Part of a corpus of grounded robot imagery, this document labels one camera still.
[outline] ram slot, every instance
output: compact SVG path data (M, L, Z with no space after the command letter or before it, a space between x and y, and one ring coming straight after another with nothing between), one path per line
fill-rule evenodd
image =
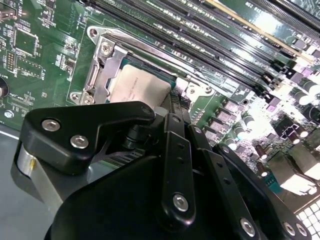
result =
M294 29L299 31L300 33L308 36L312 40L318 42L320 39L320 34L313 28L309 27L308 25L304 24L297 18L293 17L286 11L282 10L275 4L271 3L268 0L251 0L252 3L260 6L264 10L268 11L269 13L273 14L279 20L287 23L288 25L292 26Z
M152 3L153 4L156 3L157 6L162 6L162 4L160 4L157 1L152 1ZM148 11L148 13L152 13L155 10L154 8L151 9L150 6L145 6L144 4L139 4L139 6L143 10ZM190 37L193 37L193 39L196 39L196 40L200 41L202 44L208 45L210 47L210 51L216 57L219 57L220 60L224 59L226 61L231 62L232 64L236 65L239 68L243 68L244 71L250 73L255 78L259 78L265 72L260 67L258 67L256 65L254 65L253 63L241 58L239 55L236 55L235 53L233 53L233 52L231 52L229 50L226 50L225 48L222 48L222 46L219 45L218 43L214 42L214 40L211 37L207 37L207 35L215 36L215 37L217 36L217 33L212 31L210 28L207 28L204 25L202 25L202 24L200 24L198 22L195 22L195 21L188 21L188 20L184 19L183 16L181 16L181 14L176 12L174 9L172 9L172 8L170 8L168 6L165 6L165 7L166 7L165 8L166 10L169 10L171 13L175 14L174 17L179 17L180 18L180 20L177 21L178 23L181 23L181 25L178 27L178 30L181 33L183 33L183 32L187 33L187 35L184 35L184 37L186 39L188 39L188 36L190 36ZM177 23L175 23L175 18L169 18L168 16L166 16L164 14L158 14L157 17L161 18L166 23L171 23L170 25L173 26L173 27L177 26ZM193 27L188 27L188 24L190 24L190 26L194 26L194 27L196 26L197 30L195 30ZM263 63L266 66L270 65L267 61L263 61Z
M320 20L289 0L271 0L275 5L290 12L305 24L320 32Z
M235 72L232 68L227 67L226 65L221 64L220 62L214 61L212 58L207 57L203 54L200 54L199 51L190 48L190 46L185 46L182 42L177 42L177 39L170 37L160 30L150 27L150 25L146 24L145 22L138 21L137 18L134 16L128 15L128 13L124 12L112 6L104 1L99 0L90 0L87 1L86 4L90 7L98 9L101 12L105 12L106 14L112 16L116 20L122 21L128 26L140 31L141 33L145 34L146 36L150 36L151 38L155 39L159 43L163 45L167 45L173 50L176 50L187 58L194 59L198 65L204 67L204 69L208 69L208 71L212 71L213 73L219 73L224 77L241 84L251 90L256 87L256 82L263 84L262 81L252 81L248 77Z

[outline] capacitor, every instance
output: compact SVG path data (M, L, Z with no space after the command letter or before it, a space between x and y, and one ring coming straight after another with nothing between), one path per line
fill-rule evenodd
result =
M302 106L305 106L312 102L312 98L305 94L303 91L298 91L294 95L294 99Z
M294 145L300 143L299 137L298 137L297 134L295 134L294 132L291 133L290 135L287 135L287 138L288 138Z
M320 94L320 85L314 83L313 81L307 81L303 85L303 89L306 90L312 96Z
M262 160L265 160L268 157L266 151L261 145L255 146L254 149Z
M244 121L244 123L245 123L245 125L247 126L248 129L253 130L257 126L257 123L256 123L255 119L250 115L245 116L243 118L243 121Z
M268 175L268 171L262 162L258 162L255 166L258 169L258 172L261 177L266 177Z
M234 133L236 135L236 137L239 139L239 140L243 140L243 139L246 139L248 134L247 132L244 130L243 127L241 126L238 126L234 129Z
M236 141L233 138L228 138L224 141L224 143L232 150L235 151L237 149Z
M309 134L303 126L299 126L295 132L300 136L300 138L305 138Z

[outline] metal bolt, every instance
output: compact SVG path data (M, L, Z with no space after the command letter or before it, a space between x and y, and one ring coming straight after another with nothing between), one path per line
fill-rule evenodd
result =
M212 88L208 86L208 87L205 89L205 93L206 93L206 94L210 94L211 92L212 92Z
M304 229L303 226L301 226L299 223L296 223L295 225L296 225L296 227L298 228L299 232L300 232L303 236L306 237L306 236L308 235L308 234L307 234L307 231Z
M296 231L294 230L294 228L287 222L283 223L283 226L285 228L285 230L291 235L291 236L295 236L296 235Z
M229 148L227 148L226 146L223 146L222 150L227 154L230 153Z
M107 57L110 54L112 54L113 48L107 42L103 42L103 43L101 43L100 51L101 51L102 55Z
M89 141L85 136L75 135L70 139L71 145L76 149L85 149L89 146Z
M95 38L98 35L98 32L97 32L97 30L92 28L92 29L90 29L89 34L91 37Z
M241 218L240 224L245 233L248 234L250 237L254 237L256 235L256 230L254 226L252 226L251 222L249 222L247 219L245 219L244 217Z
M58 131L61 127L60 124L56 120L53 120L53 119L44 120L41 125L44 130L49 131L49 132Z
M71 98L75 101L79 100L79 96L75 93L71 95Z
M151 109L149 107L146 107L146 106L143 106L142 107L142 111L145 113L145 114L151 114Z
M197 126L196 126L196 127L194 127L194 130L195 130L198 134L200 134L200 133L201 133L200 128L198 128Z
M186 212L189 208L187 199L180 194L173 196L173 204L180 212Z
M11 110L6 110L6 111L4 111L4 116L5 116L6 118L8 118L8 119L12 119L12 118L15 116L15 114L14 114L14 112L11 111Z

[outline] silver screw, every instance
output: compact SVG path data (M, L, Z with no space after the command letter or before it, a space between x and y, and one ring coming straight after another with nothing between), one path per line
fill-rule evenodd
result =
M71 98L75 101L79 100L79 96L75 93L71 95Z
M296 227L298 228L299 232L300 232L303 236L306 237L306 236L308 235L308 234L307 234L307 231L304 229L303 226L301 226L299 223L296 223L295 225L296 225Z
M12 119L12 118L15 116L15 114L14 114L14 112L11 111L11 110L5 110L5 111L4 111L4 116L5 116L6 118L8 118L8 119Z
M101 51L102 55L104 55L105 57L112 54L112 50L113 50L113 48L107 42L101 43L100 51Z
M291 235L291 236L295 236L296 235L296 231L294 230L294 228L287 222L283 223L283 226L285 228L285 230Z
M250 237L254 237L256 235L256 230L254 226L252 226L251 222L249 222L247 219L241 218L240 224L245 233L248 234Z
M223 146L222 150L227 154L230 153L229 148L227 148L226 146Z
M187 199L180 194L173 196L173 204L180 212L186 212L189 208Z
M49 132L58 131L61 127L60 124L56 120L53 120L53 119L44 120L41 125L44 130L49 131Z
M197 126L195 126L195 127L194 127L194 130L195 130L198 134L200 134L200 133L201 133L200 128L198 128Z
M70 139L71 145L76 149L85 149L89 146L89 141L85 136L75 135Z

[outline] hole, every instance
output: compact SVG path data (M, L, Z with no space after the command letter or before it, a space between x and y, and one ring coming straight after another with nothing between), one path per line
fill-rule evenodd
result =
M184 164L185 163L185 161L182 159L182 157L178 157L177 159L178 159L180 164Z
M172 118L173 118L173 120L176 121L177 123L180 123L180 122L181 122L180 118L178 118L177 116L173 116Z
M185 145L179 143L179 144L178 144L178 147L179 147L180 149L184 149L184 148L185 148Z
M241 103L242 103L242 105L248 105L249 104L249 100L248 99L243 99Z
M90 36L92 38L95 38L98 35L97 30L95 30L94 28L90 29Z
M231 184L231 182L229 181L228 178L224 178L223 181L224 181L227 185L230 185L230 184Z

